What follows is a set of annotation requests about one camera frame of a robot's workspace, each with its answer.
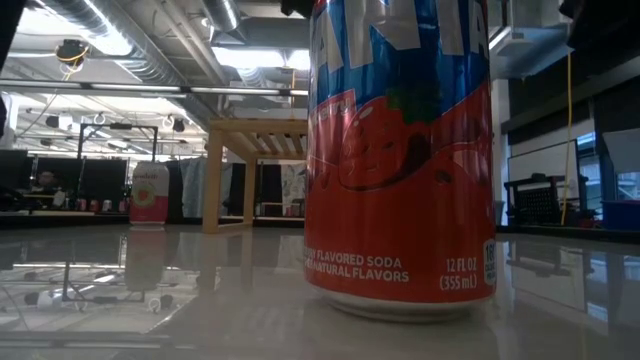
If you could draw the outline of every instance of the window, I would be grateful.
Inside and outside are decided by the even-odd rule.
[[[600,159],[596,153],[596,133],[578,137],[578,162],[580,175],[586,177],[587,209],[595,210],[602,219],[602,190],[600,187]]]
[[[640,173],[618,174],[618,200],[640,200]]]

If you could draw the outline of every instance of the blue can top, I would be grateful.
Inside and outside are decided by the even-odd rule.
[[[489,74],[485,1],[318,0],[312,21],[310,109],[355,91],[380,96],[405,121],[431,122]]]

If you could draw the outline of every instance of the can bottom rim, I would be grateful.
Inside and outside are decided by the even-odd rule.
[[[490,295],[465,302],[425,304],[365,298],[312,286],[338,310],[370,319],[405,323],[455,320],[469,315],[471,310],[493,298]]]

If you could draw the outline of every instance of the soda can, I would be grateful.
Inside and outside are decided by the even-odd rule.
[[[159,163],[140,162],[133,171],[129,221],[162,225],[169,213],[169,170]]]
[[[127,200],[126,199],[120,200],[120,204],[118,204],[118,211],[119,212],[127,212]]]
[[[78,211],[87,211],[87,200],[86,199],[78,199]]]
[[[111,211],[111,200],[105,200],[102,202],[102,212],[109,212]]]
[[[91,200],[91,203],[89,203],[89,211],[91,212],[98,212],[100,211],[100,202],[98,200]]]
[[[316,0],[305,276],[334,306],[455,317],[495,291],[486,0]]]

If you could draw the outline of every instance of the blue bin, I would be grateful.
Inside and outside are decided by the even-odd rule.
[[[640,231],[640,201],[603,201],[602,216],[607,230]]]

